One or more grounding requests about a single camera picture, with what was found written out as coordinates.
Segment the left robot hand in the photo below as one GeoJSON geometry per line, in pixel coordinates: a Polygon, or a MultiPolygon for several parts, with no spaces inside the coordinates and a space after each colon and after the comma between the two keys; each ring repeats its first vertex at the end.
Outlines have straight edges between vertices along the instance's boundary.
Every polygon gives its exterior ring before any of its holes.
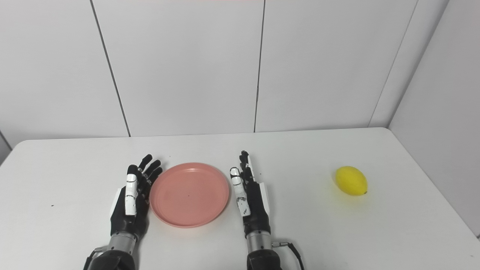
{"type": "Polygon", "coordinates": [[[150,191],[163,172],[160,160],[147,154],[139,165],[127,168],[126,183],[121,188],[110,217],[110,235],[131,234],[144,237],[149,226],[150,191]]]}

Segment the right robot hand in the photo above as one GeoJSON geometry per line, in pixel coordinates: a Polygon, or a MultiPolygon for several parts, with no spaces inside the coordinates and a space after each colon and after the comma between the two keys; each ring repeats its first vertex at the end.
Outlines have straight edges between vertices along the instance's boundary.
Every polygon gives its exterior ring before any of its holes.
{"type": "Polygon", "coordinates": [[[266,187],[255,180],[250,154],[242,150],[239,155],[240,167],[230,169],[235,201],[242,217],[244,234],[252,232],[271,233],[269,203],[266,187]]]}

